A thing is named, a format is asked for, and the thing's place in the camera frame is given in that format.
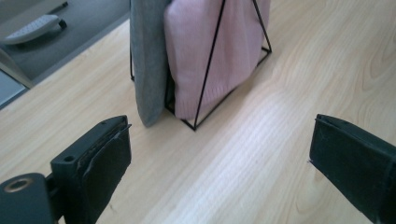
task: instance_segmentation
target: light wood grain floor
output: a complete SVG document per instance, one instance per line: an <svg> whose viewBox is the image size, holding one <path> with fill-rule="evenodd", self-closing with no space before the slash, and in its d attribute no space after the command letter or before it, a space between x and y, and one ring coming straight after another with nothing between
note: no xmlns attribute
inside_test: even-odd
<svg viewBox="0 0 396 224"><path fill-rule="evenodd" d="M274 53L194 133L146 129L129 23L0 111L0 180L50 173L94 124L125 114L133 162L98 223L369 223L308 160L316 114L396 145L396 1L273 0Z"/></svg>

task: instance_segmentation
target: black metal frame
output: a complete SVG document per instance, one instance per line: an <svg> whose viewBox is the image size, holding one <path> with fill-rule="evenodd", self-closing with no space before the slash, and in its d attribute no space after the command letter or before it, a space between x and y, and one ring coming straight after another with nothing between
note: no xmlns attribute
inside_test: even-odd
<svg viewBox="0 0 396 224"><path fill-rule="evenodd" d="M257 6L257 1L256 0L252 0L253 1L253 5L256 9L256 13L257 16L259 17L259 21L260 21L260 25L262 26L262 31L264 32L265 35L265 39L266 42L268 44L268 49L266 47L262 47L262 51L266 52L265 56L262 57L257 66L259 66L260 63L262 63L271 53L272 53L272 48L271 48L271 44L268 38L268 34L267 31L265 30L265 26L264 23L262 21L262 14L260 13L259 7ZM196 131L198 129L198 127L221 105L221 103L223 103L225 101L225 99L227 99L227 97L234 91L230 91L226 96L224 96L202 119L201 121L198 122L198 118L199 118L199 113L201 111L201 104L202 104L202 100L204 98L204 92L205 92L205 86L206 86L206 81L207 81L207 76L209 74L209 69L210 69L210 64L212 62L212 56L213 56L213 51L215 49L216 46L216 41L218 38L218 33L219 33L219 26L221 23L221 18L222 18L222 14L224 11L224 6L225 6L225 2L226 0L222 0L221 3L221 8L220 8L220 12L219 12L219 18L218 18L218 22L216 25L216 31L215 31L215 35L213 37L213 42L212 42L212 48L210 50L210 54L209 54L209 60L207 62L207 66L206 66L206 71L205 71L205 79L204 79L204 83L203 83L203 87L201 90L201 96L200 96L200 100L199 100L199 104L198 104L198 108L197 108L197 112L195 114L195 119L194 119L194 123L191 124L188 120L186 119L182 119L181 121L183 121L187 126L189 126L191 129L193 129L194 131ZM171 82L171 77L169 76L167 78L166 81L166 91L165 91L165 108L168 109L173 115L175 115L175 109L171 106L171 104L175 101L175 98L171 99L170 101L168 101L168 88L170 86L170 82Z"/></svg>

